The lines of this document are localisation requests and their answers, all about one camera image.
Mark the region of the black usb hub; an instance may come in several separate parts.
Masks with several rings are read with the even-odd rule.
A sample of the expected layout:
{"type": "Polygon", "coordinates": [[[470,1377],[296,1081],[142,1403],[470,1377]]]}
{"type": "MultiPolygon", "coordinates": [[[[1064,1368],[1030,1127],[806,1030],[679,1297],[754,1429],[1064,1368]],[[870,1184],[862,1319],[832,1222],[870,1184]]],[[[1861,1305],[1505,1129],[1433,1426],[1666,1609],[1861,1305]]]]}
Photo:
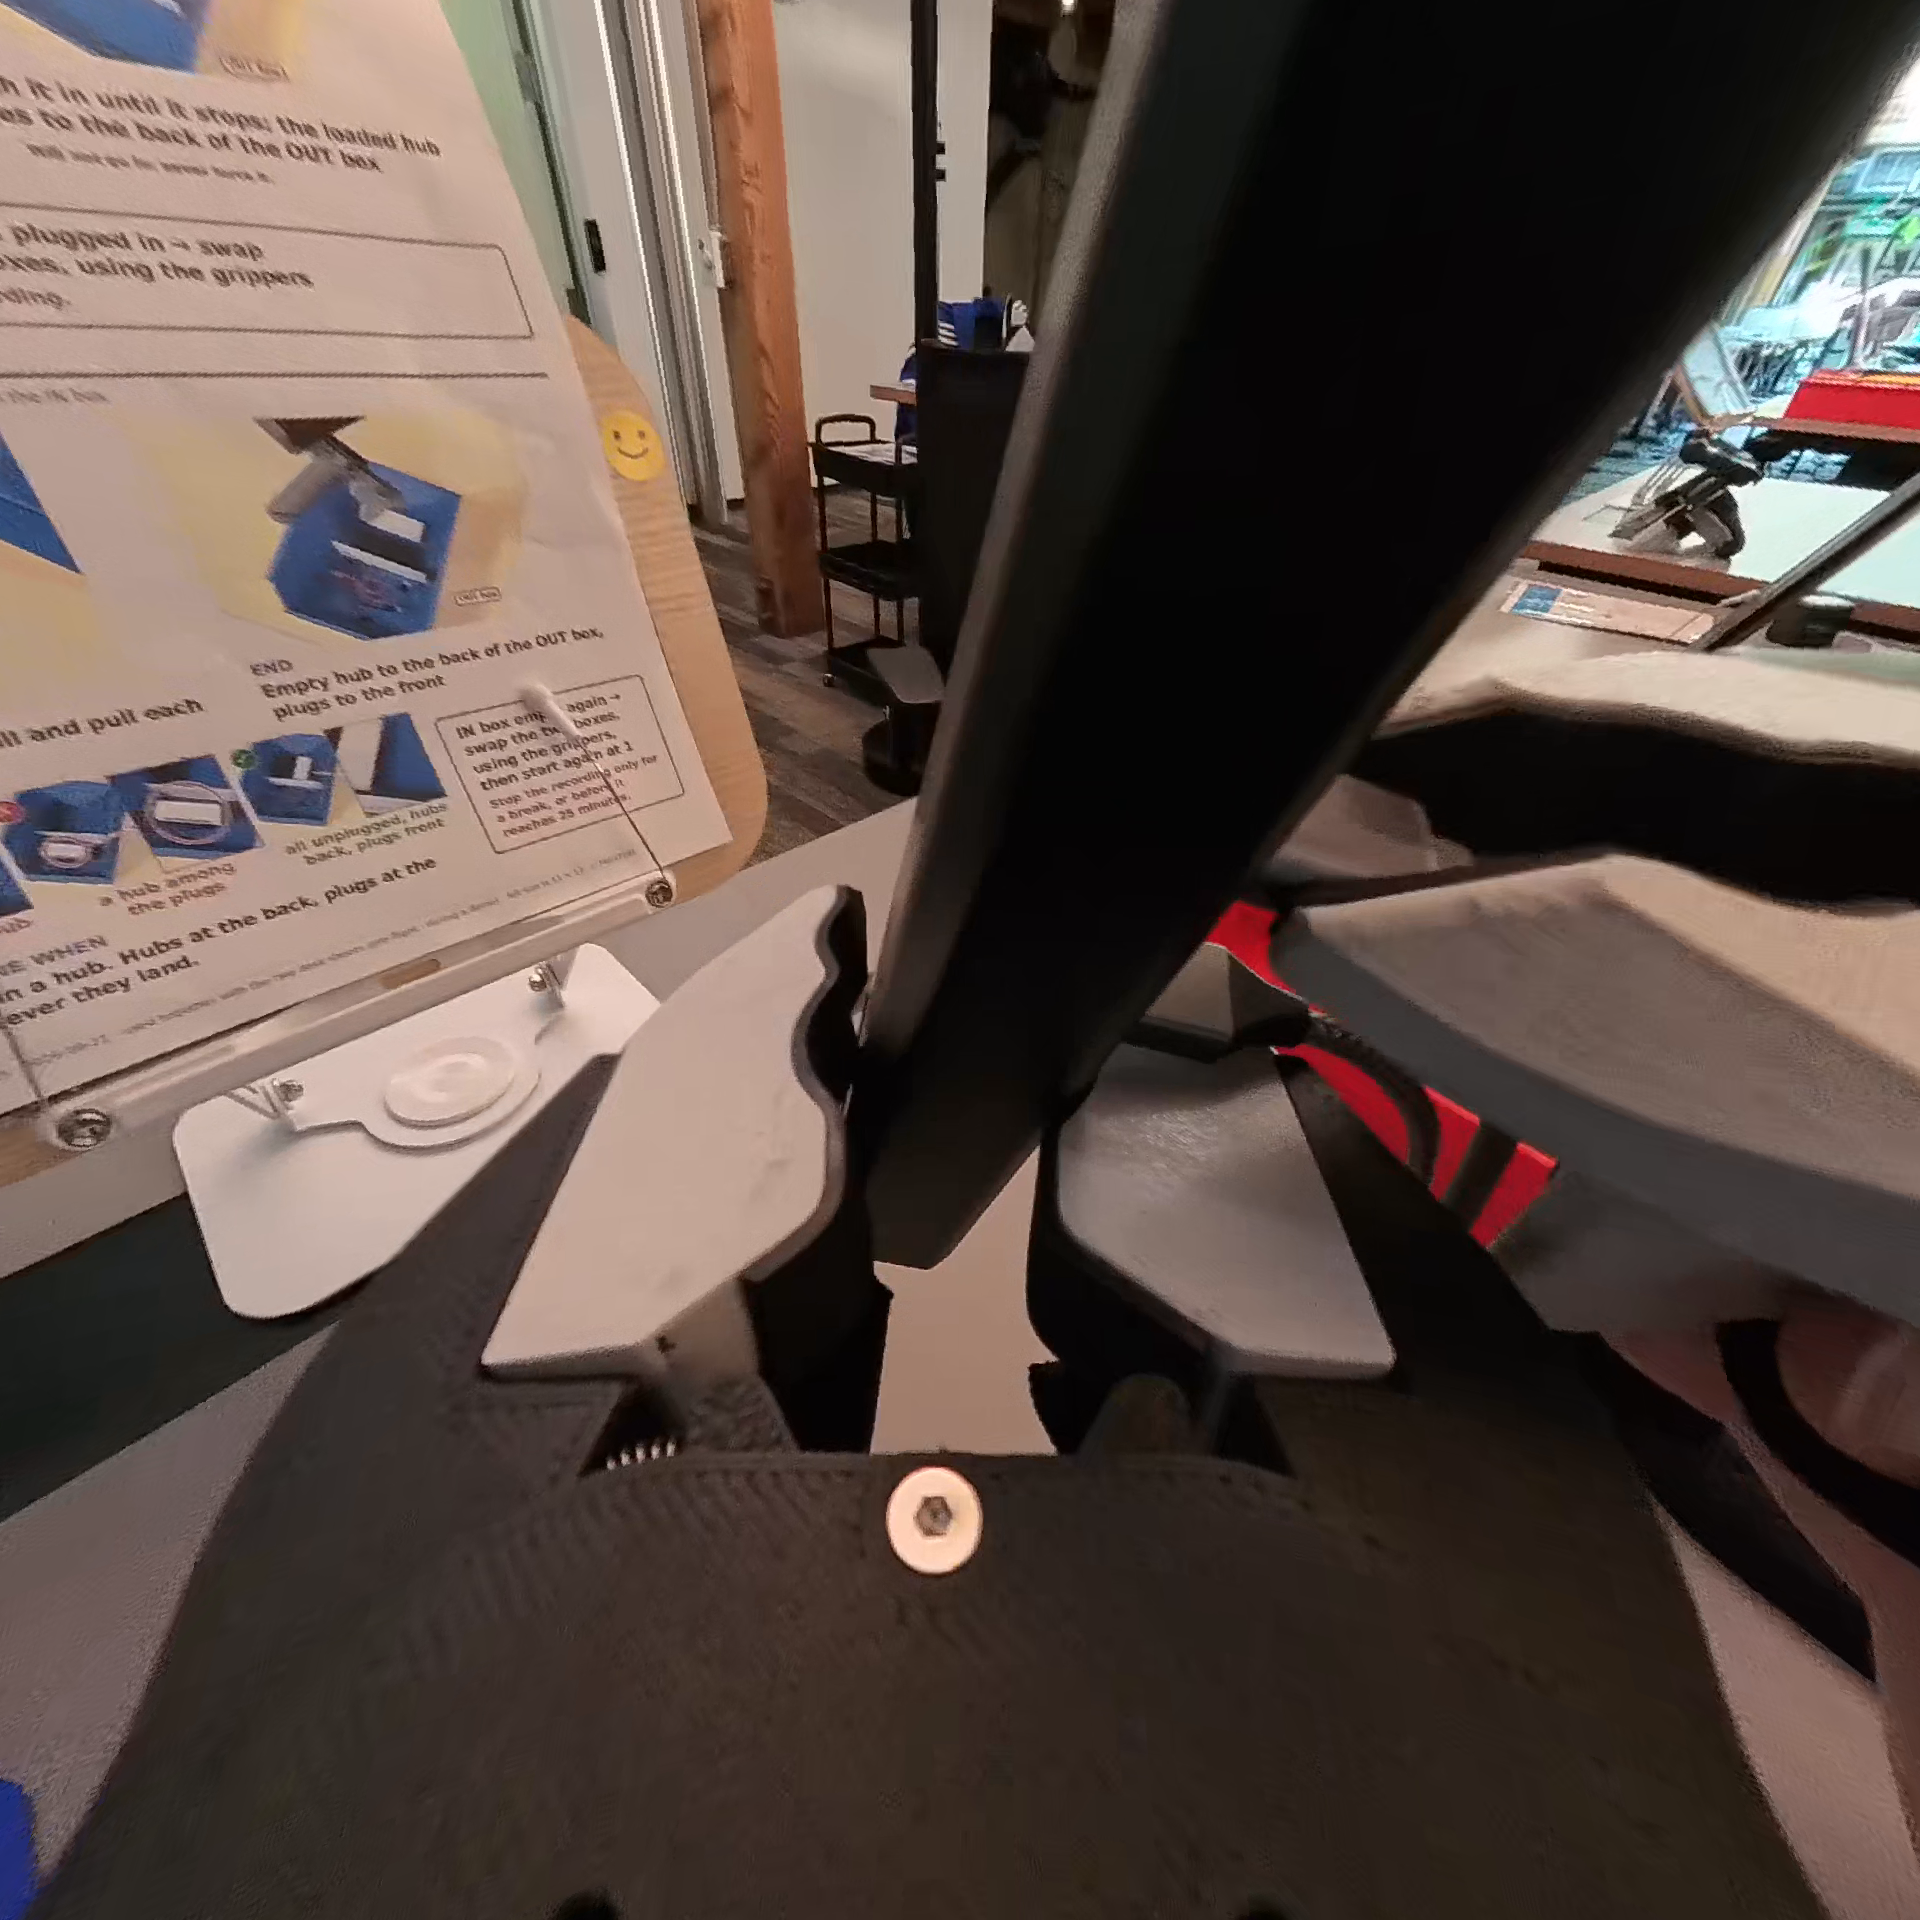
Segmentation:
{"type": "Polygon", "coordinates": [[[947,1257],[1914,56],[1914,6],[1130,6],[847,1127],[947,1257]]]}

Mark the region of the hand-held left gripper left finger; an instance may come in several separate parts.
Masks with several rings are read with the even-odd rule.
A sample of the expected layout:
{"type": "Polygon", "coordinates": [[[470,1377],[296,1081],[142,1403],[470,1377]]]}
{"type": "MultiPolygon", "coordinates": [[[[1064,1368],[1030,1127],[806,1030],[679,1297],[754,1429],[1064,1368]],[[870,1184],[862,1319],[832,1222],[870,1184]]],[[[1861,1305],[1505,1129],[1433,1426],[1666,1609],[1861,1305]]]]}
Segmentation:
{"type": "Polygon", "coordinates": [[[769,1391],[799,1447],[873,1442],[891,1295],[847,1137],[869,914],[826,885],[638,1027],[482,1349],[690,1414],[769,1391]]]}

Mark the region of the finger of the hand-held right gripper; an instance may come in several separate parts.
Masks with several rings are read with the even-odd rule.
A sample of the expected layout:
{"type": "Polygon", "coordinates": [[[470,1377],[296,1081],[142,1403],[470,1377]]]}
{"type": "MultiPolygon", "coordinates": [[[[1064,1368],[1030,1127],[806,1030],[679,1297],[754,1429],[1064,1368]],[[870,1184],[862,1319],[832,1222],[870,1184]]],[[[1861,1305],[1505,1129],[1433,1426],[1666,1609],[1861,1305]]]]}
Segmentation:
{"type": "Polygon", "coordinates": [[[1561,1171],[1914,1323],[1917,917],[1639,856],[1293,905],[1274,973],[1561,1171]]]}
{"type": "Polygon", "coordinates": [[[1912,657],[1794,651],[1504,659],[1424,674],[1378,736],[1519,715],[1710,738],[1781,761],[1914,761],[1912,657]]]}

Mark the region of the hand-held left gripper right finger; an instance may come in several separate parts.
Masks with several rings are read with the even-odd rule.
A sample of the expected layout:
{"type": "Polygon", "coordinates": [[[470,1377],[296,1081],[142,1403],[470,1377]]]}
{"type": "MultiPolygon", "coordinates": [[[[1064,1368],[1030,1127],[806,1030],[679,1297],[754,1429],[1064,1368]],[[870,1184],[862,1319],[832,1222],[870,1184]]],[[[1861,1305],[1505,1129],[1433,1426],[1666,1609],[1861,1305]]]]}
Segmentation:
{"type": "Polygon", "coordinates": [[[1399,1354],[1267,1050],[1119,1050],[1043,1139],[1029,1393],[1077,1455],[1113,1393],[1167,1397],[1205,1450],[1261,1459],[1256,1391],[1391,1385],[1399,1354]]]}

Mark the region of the person's right hand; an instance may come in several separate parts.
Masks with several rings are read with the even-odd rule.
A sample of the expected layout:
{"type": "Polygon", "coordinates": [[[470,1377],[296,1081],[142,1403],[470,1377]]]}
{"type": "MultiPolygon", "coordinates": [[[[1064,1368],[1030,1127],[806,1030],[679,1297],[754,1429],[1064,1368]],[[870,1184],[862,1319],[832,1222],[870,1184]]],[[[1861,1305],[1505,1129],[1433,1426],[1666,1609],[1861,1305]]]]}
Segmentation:
{"type": "MultiPolygon", "coordinates": [[[[1642,1378],[1754,1447],[1713,1329],[1614,1336],[1642,1378]]],[[[1886,1481],[1917,1486],[1917,1333],[1840,1297],[1800,1289],[1781,1312],[1776,1358],[1791,1410],[1826,1446],[1886,1481]]]]}

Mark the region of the wooden backing board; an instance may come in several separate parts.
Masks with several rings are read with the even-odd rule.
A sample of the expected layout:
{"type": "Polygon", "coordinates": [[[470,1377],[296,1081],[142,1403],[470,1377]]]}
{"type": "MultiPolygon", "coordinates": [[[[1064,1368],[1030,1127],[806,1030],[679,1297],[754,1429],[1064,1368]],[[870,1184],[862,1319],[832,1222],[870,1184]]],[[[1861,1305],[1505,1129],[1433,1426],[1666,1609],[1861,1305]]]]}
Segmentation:
{"type": "MultiPolygon", "coordinates": [[[[614,477],[613,501],[655,627],[664,674],[727,822],[727,841],[719,848],[671,866],[671,903],[686,905],[746,865],[765,823],[768,785],[679,495],[664,478],[614,477]]],[[[45,1179],[72,1162],[115,1163],[143,1154],[145,1137],[167,1137],[176,1118],[206,1098],[361,1040],[502,976],[525,975],[571,950],[600,944],[654,912],[646,882],[626,880],[600,897],[549,905],[512,929],[470,937],[402,967],[385,967],[54,1104],[56,1120],[90,1117],[103,1122],[103,1137],[93,1145],[63,1145],[47,1120],[25,1112],[7,1113],[1,1187],[45,1179]]]]}

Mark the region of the black utility cart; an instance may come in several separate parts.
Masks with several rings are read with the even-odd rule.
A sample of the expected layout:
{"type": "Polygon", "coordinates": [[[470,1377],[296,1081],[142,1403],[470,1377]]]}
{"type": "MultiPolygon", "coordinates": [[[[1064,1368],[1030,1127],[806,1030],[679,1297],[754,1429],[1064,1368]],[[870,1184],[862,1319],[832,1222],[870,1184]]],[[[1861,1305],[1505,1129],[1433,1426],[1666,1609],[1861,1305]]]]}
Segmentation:
{"type": "Polygon", "coordinates": [[[918,600],[914,511],[918,446],[882,435],[873,417],[817,417],[808,440],[817,571],[823,578],[823,683],[873,710],[886,699],[882,669],[906,645],[906,606],[918,600]],[[870,606],[870,634],[842,640],[833,594],[870,606]]]}

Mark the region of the red plastic bin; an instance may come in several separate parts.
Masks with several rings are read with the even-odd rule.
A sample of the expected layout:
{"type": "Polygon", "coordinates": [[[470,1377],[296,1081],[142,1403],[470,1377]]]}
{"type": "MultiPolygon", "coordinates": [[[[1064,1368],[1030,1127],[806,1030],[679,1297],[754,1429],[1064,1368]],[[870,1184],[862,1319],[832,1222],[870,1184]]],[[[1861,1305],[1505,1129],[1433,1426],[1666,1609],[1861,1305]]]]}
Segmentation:
{"type": "MultiPolygon", "coordinates": [[[[1265,905],[1229,903],[1206,941],[1238,958],[1267,985],[1288,992],[1288,984],[1274,973],[1271,958],[1274,921],[1274,912],[1265,905]]],[[[1408,1126],[1401,1107],[1368,1070],[1313,1045],[1282,1048],[1279,1056],[1306,1065],[1389,1158],[1408,1162],[1408,1126]]],[[[1429,1189],[1433,1199],[1448,1199],[1455,1175],[1478,1145],[1480,1117],[1439,1088],[1424,1087],[1424,1095],[1437,1127],[1429,1189]]],[[[1514,1145],[1472,1223],[1474,1239],[1493,1246],[1542,1199],[1551,1174],[1549,1154],[1531,1144],[1514,1145]]]]}

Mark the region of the white stand base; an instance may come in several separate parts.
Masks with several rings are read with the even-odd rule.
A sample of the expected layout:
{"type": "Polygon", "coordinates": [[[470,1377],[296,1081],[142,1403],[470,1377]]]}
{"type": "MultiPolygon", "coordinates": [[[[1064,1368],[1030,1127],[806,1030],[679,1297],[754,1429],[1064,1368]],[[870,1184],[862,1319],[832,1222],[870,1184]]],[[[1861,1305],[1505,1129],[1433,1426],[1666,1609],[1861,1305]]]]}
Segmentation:
{"type": "Polygon", "coordinates": [[[336,1301],[624,1050],[655,997],[591,937],[675,897],[654,871],[3,1112],[3,1278],[183,1194],[231,1312],[336,1301]]]}

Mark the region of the black desk mat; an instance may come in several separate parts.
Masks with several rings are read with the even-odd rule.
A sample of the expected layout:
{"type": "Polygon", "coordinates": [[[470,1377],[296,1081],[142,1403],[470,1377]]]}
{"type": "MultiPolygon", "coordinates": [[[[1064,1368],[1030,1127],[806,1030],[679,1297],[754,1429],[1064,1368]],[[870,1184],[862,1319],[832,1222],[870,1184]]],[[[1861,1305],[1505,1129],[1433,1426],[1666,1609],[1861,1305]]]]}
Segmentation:
{"type": "Polygon", "coordinates": [[[231,1312],[174,1199],[1,1282],[1,1517],[328,1329],[343,1304],[231,1312]]]}

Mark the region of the printed instruction sheet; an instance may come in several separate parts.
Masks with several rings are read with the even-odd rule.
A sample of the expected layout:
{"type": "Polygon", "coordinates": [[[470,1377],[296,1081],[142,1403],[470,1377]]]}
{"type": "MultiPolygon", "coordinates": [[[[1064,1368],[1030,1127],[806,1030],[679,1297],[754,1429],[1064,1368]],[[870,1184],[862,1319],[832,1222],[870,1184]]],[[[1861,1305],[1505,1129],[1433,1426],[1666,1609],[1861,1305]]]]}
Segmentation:
{"type": "Polygon", "coordinates": [[[441,6],[3,6],[3,1113],[730,841],[441,6]]]}

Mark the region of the wooden pillar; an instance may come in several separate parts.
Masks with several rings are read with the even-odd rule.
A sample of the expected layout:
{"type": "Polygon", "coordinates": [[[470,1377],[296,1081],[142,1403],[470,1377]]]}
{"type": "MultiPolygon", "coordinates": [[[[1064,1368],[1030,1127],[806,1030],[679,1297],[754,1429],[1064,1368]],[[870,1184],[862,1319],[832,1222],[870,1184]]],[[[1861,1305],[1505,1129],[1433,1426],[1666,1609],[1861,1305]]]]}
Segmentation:
{"type": "Polygon", "coordinates": [[[769,3],[695,8],[721,237],[719,296],[760,627],[824,627],[810,518],[799,304],[785,199],[776,26],[769,3]]]}

